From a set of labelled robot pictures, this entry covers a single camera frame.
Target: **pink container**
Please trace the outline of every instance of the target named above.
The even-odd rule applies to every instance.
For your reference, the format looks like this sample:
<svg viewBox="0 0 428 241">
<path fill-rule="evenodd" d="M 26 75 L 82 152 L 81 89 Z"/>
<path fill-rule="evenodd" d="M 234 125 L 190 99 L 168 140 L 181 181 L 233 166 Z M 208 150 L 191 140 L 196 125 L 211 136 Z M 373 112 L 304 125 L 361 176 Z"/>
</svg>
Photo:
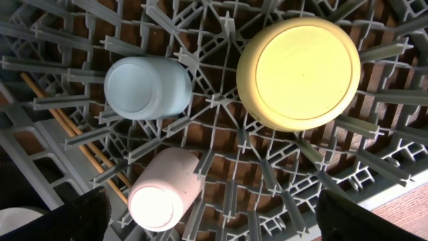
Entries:
<svg viewBox="0 0 428 241">
<path fill-rule="evenodd" d="M 180 148 L 165 149 L 154 157 L 128 196 L 134 221 L 154 232 L 174 227 L 202 190 L 203 180 L 193 174 L 198 162 Z"/>
</svg>

